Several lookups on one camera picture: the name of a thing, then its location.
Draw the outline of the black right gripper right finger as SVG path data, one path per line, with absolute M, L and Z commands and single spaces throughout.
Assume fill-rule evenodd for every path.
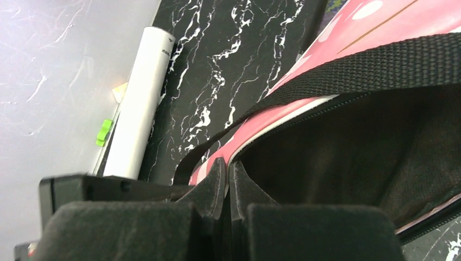
M 247 207 L 254 204 L 277 204 L 247 174 L 244 165 L 235 161 L 229 166 L 230 256 L 231 260 L 247 260 L 245 219 Z

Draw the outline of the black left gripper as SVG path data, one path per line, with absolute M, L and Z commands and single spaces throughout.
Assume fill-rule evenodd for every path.
M 43 178 L 38 187 L 42 228 L 63 205 L 77 201 L 176 202 L 191 186 L 159 185 L 116 176 L 82 173 Z

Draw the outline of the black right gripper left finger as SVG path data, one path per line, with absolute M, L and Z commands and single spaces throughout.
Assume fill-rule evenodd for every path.
M 216 158 L 207 177 L 177 201 L 192 204 L 200 216 L 192 249 L 196 260 L 224 260 L 222 210 L 226 177 L 225 160 Z

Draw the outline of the white shuttlecock tube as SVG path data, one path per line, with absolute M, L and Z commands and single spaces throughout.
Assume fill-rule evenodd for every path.
M 103 176 L 137 179 L 175 37 L 158 27 L 143 31 L 113 133 Z

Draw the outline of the pink racket bag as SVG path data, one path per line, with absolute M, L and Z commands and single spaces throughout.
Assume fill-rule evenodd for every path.
M 348 1 L 274 89 L 179 163 L 194 187 L 240 161 L 252 247 L 408 243 L 460 217 L 460 1 Z

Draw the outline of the green clip on rail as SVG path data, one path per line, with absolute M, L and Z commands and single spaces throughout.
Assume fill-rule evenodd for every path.
M 110 119 L 105 119 L 101 125 L 101 128 L 96 136 L 96 145 L 103 147 L 105 145 L 105 141 L 107 136 L 111 130 L 113 121 Z

